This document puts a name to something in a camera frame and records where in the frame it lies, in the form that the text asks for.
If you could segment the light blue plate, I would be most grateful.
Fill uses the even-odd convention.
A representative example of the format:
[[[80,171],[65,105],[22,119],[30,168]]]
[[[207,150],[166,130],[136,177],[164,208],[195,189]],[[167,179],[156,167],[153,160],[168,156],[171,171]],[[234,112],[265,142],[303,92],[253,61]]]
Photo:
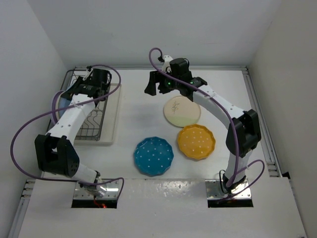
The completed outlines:
[[[66,108],[70,105],[71,101],[65,98],[60,98],[60,108]],[[59,116],[62,117],[64,114],[65,110],[59,111]]]

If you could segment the purple plate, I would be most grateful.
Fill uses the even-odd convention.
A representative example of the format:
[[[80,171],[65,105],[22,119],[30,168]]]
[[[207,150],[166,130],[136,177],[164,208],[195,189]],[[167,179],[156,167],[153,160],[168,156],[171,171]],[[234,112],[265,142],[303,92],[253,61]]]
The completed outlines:
[[[63,91],[58,91],[55,93],[55,95],[53,96],[52,102],[51,102],[51,111],[54,111],[56,109],[56,107],[58,106],[58,100],[60,98],[60,95],[63,93]],[[56,113],[51,113],[50,115],[51,117],[51,121],[53,124],[56,124],[58,119],[56,118]]]

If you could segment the cream plate with plant motif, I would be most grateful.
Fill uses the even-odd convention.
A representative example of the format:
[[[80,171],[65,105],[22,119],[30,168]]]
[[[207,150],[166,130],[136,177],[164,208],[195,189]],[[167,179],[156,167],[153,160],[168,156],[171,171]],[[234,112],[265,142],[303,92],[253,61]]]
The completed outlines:
[[[201,108],[184,96],[176,96],[165,103],[163,114],[173,126],[185,127],[199,121]]]

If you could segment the yellow dotted plate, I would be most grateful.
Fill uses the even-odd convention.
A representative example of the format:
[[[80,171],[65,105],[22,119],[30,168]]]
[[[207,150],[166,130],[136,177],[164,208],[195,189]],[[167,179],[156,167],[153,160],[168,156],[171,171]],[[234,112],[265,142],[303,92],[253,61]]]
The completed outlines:
[[[193,124],[181,129],[177,136],[177,144],[186,157],[198,161],[213,153],[216,140],[207,127]]]

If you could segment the teal dotted plate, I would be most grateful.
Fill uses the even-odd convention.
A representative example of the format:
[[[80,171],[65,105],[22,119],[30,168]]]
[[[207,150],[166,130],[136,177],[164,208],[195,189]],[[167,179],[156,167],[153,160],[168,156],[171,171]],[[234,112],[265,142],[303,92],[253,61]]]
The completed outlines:
[[[163,175],[171,167],[174,153],[172,146],[165,139],[155,136],[139,142],[133,157],[140,173],[155,177]]]

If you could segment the plain cream plate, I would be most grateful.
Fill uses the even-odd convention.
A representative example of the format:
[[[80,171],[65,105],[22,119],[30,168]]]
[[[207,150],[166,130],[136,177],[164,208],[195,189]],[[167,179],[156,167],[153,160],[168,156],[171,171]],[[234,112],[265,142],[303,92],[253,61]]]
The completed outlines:
[[[55,109],[59,109],[60,108],[60,95],[57,97],[56,99],[56,103],[55,103]],[[55,117],[57,118],[57,120],[60,119],[60,116],[59,116],[59,111],[56,111],[55,112]]]

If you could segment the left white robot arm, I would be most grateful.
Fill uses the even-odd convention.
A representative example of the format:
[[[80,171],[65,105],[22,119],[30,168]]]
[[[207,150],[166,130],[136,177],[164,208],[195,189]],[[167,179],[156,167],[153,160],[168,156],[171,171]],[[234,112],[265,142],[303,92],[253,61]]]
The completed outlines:
[[[98,105],[94,99],[109,92],[112,75],[108,70],[92,68],[62,92],[69,109],[65,110],[55,125],[35,139],[39,169],[43,172],[62,175],[80,182],[80,186],[94,197],[101,198],[100,173],[80,163],[73,144],[87,116]]]

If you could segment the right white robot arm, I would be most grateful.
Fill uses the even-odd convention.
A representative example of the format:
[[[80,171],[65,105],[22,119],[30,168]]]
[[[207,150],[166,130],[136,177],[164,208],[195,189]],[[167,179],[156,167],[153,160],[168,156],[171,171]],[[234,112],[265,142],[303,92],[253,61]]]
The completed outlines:
[[[161,68],[150,73],[144,92],[151,96],[178,90],[190,101],[202,106],[227,128],[226,147],[230,152],[227,169],[222,177],[222,187],[231,192],[245,179],[249,155],[260,142],[261,130],[258,113],[236,107],[218,95],[201,77],[194,77],[186,58],[173,59],[160,56]]]

